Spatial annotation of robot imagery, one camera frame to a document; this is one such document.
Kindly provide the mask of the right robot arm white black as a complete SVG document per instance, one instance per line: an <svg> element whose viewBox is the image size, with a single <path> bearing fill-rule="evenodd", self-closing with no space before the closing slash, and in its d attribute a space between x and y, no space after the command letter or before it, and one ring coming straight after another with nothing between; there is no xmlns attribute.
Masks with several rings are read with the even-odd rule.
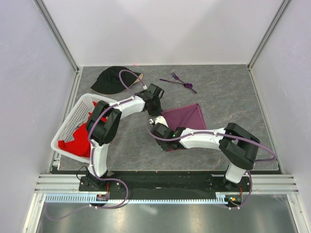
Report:
<svg viewBox="0 0 311 233"><path fill-rule="evenodd" d="M163 151L204 148L221 151L230 161L223 178L223 187L234 191L246 171L252 170L260 140L236 123L215 130L169 128L166 119L158 116L148 120L149 134Z"/></svg>

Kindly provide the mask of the purple cloth napkin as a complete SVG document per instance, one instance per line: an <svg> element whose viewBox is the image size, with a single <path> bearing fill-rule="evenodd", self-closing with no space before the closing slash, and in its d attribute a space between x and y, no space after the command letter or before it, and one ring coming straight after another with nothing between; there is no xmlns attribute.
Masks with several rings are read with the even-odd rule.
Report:
<svg viewBox="0 0 311 233"><path fill-rule="evenodd" d="M194 130L206 130L206 124L199 104L163 111L161 113L169 128L175 130L177 127L185 127Z"/></svg>

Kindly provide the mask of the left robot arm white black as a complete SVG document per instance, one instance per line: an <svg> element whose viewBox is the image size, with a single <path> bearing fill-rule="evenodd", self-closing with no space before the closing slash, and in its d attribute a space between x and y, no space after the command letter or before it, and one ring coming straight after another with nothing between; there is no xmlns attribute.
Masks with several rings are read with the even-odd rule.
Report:
<svg viewBox="0 0 311 233"><path fill-rule="evenodd" d="M151 117L159 116L163 111L160 102L163 94L164 90L152 83L127 99L113 102L101 100L97 103L86 123L91 148L88 170L93 175L89 184L96 191L106 187L107 180L103 175L107 172L108 148L117 134L120 121L144 111Z"/></svg>

